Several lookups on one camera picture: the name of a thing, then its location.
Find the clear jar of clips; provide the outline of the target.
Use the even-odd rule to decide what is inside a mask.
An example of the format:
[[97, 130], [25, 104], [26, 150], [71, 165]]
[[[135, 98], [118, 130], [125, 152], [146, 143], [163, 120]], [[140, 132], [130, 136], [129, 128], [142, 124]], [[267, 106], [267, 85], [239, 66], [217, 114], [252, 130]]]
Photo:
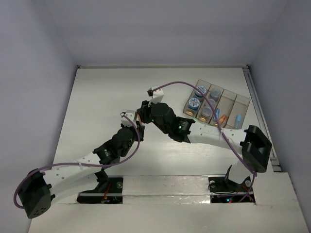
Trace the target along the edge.
[[[208, 99], [208, 102], [210, 103], [212, 108], [215, 108], [216, 106], [216, 101], [214, 99]], [[210, 105], [208, 104], [208, 102], [205, 103], [206, 107], [210, 107]]]
[[203, 107], [201, 110], [201, 115], [204, 117], [211, 117], [213, 114], [213, 110], [210, 107]]
[[211, 90], [209, 96], [210, 98], [214, 99], [214, 100], [218, 100], [218, 98], [221, 96], [222, 91], [218, 88], [214, 88]]

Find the blue lid round jar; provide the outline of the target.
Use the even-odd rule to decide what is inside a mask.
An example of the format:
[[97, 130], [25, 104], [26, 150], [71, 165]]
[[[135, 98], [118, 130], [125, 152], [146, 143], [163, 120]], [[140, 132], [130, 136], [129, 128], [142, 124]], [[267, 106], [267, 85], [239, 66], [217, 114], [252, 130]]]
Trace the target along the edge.
[[191, 98], [188, 100], [188, 108], [197, 111], [200, 106], [200, 101], [197, 98]]
[[198, 99], [202, 99], [207, 93], [207, 89], [205, 86], [203, 85], [199, 85], [196, 87], [194, 95], [198, 98]]

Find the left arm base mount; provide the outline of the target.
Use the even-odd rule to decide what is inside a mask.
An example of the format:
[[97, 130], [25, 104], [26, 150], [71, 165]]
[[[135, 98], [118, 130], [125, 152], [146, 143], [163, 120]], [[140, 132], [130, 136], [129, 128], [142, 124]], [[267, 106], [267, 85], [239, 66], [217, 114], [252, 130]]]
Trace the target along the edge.
[[123, 177], [109, 177], [104, 170], [95, 175], [97, 186], [80, 192], [76, 201], [79, 204], [122, 204]]

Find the clear four-compartment organizer tray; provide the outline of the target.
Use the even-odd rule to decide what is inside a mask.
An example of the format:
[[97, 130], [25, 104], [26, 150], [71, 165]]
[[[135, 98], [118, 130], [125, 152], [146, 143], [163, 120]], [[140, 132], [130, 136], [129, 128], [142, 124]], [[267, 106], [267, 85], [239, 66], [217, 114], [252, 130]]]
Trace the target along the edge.
[[[234, 92], [231, 92], [229, 90], [226, 90], [222, 87], [210, 84], [206, 81], [203, 80], [198, 80], [198, 82], [196, 83], [196, 87], [199, 85], [203, 85], [206, 87], [207, 89], [207, 93], [206, 95], [202, 98], [199, 99], [200, 101], [200, 106], [199, 109], [197, 111], [191, 110], [188, 108], [188, 100], [191, 98], [196, 98], [196, 96], [194, 95], [195, 89], [192, 91], [192, 93], [190, 94], [188, 100], [186, 101], [184, 108], [183, 108], [183, 113], [191, 116], [203, 123], [207, 123], [209, 125], [212, 126], [217, 126], [218, 123], [216, 121], [213, 120], [213, 117], [216, 115], [215, 113], [215, 109], [216, 108], [220, 108], [220, 114], [219, 114], [219, 118], [222, 115], [228, 115], [228, 120], [226, 123], [220, 124], [220, 126], [222, 128], [227, 128], [227, 129], [241, 129], [247, 110], [248, 110], [248, 106], [250, 103], [250, 99], [242, 96], [242, 95], [238, 95]], [[208, 102], [208, 99], [211, 99], [209, 94], [211, 92], [212, 89], [214, 88], [218, 88], [222, 91], [221, 96], [218, 98], [218, 100], [216, 101], [216, 106], [215, 108], [212, 108], [210, 103]], [[208, 102], [208, 104], [210, 105], [210, 108], [213, 110], [213, 114], [211, 117], [204, 117], [201, 115], [201, 110], [203, 107], [205, 107], [205, 103]], [[242, 116], [242, 121], [241, 121], [241, 125], [239, 128], [235, 128], [235, 120], [236, 120], [236, 116], [237, 115], [241, 115]]]

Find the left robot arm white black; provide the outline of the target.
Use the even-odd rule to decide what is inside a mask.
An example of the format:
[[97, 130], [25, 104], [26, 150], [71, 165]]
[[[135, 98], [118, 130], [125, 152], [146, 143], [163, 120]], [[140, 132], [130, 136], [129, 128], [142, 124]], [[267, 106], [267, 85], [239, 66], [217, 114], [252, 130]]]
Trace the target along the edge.
[[36, 168], [21, 181], [14, 193], [14, 204], [28, 219], [44, 214], [54, 202], [69, 195], [69, 190], [83, 177], [94, 175], [91, 193], [105, 192], [109, 177], [105, 169], [121, 165], [133, 157], [132, 145], [144, 138], [145, 127], [138, 121], [121, 124], [112, 138], [76, 162], [65, 162]]

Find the small light blue cap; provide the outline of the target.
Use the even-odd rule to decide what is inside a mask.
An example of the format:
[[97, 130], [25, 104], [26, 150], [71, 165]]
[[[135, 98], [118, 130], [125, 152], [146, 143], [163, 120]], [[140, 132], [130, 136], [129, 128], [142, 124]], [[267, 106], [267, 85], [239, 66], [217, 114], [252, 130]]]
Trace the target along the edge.
[[235, 128], [239, 128], [240, 127], [241, 121], [242, 121], [242, 116], [241, 115], [237, 115], [236, 116], [236, 120], [235, 120]]

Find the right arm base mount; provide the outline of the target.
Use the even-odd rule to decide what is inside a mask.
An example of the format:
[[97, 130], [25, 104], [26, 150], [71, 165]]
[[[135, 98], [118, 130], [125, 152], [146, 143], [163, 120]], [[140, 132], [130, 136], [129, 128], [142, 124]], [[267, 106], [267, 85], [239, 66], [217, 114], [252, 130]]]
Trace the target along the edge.
[[251, 176], [244, 179], [242, 183], [229, 180], [228, 175], [231, 166], [223, 176], [212, 176], [208, 178], [208, 190], [210, 191], [211, 203], [255, 203]]

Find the orange marker pen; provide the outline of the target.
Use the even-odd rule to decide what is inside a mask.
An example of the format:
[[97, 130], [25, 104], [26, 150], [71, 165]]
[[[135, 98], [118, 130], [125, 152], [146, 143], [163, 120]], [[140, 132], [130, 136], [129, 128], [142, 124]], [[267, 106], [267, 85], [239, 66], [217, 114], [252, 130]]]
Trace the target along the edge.
[[143, 125], [143, 123], [141, 122], [141, 119], [140, 119], [139, 114], [137, 114], [137, 116], [136, 116], [136, 121], [137, 121], [137, 124], [138, 124], [138, 125], [140, 125], [140, 126]]

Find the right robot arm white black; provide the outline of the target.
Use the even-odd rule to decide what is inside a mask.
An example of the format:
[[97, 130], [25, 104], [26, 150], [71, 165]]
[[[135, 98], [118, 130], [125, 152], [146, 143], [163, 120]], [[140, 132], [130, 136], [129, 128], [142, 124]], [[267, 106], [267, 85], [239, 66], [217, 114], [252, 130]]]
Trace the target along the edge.
[[272, 144], [261, 129], [249, 125], [247, 129], [218, 129], [189, 118], [177, 116], [165, 103], [143, 101], [137, 114], [145, 123], [153, 123], [174, 141], [208, 144], [232, 150], [238, 160], [224, 177], [228, 190], [237, 189], [250, 175], [267, 170]]

